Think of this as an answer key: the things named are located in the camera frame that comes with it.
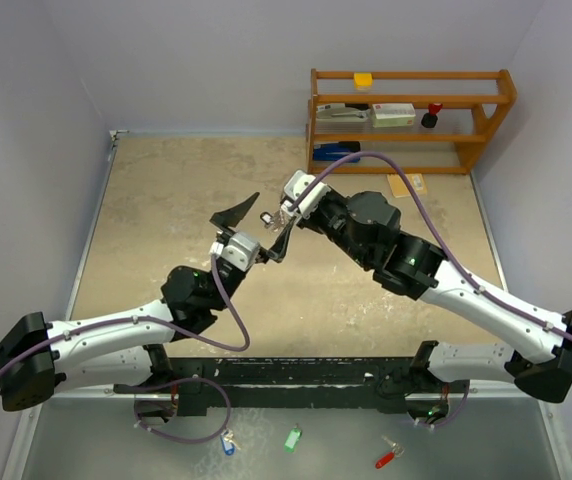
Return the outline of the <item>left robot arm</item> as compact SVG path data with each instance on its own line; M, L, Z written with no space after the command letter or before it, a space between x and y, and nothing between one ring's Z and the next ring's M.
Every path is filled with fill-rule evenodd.
M48 321L41 312L21 317L0 341L0 400L6 412L27 410L54 394L101 384L144 386L150 392L168 387L167 343L204 336L220 311L241 319L232 296L258 263L283 260L290 232L301 219L300 197L284 194L276 214L265 214L269 226L285 228L270 248L237 229L256 200L216 212L218 229L210 266L178 266L167 276L157 300L139 307L82 320Z

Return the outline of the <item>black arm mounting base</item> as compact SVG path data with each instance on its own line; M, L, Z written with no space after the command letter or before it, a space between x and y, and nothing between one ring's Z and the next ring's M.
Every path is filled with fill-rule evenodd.
M442 394L460 394L465 381L446 384L412 366L410 357L288 358L175 357L153 367L143 383L117 383L117 394L168 393L179 379L207 379L233 408L368 409L426 413Z

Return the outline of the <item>large metal keyring with clips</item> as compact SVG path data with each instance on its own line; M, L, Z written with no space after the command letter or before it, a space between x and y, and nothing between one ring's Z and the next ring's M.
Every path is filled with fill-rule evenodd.
M280 209L272 215L268 229L274 233L289 231L296 224L297 219L295 212Z

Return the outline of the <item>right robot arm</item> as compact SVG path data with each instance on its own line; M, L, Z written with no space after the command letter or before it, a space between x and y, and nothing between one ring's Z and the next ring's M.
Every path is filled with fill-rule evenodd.
M433 391L443 382L514 384L545 402L563 402L572 386L572 310L530 305L468 271L445 252L402 231L400 211L379 192L344 197L319 184L287 187L301 228L325 235L385 290L450 311L497 337L494 344L425 341L411 366L412 383Z

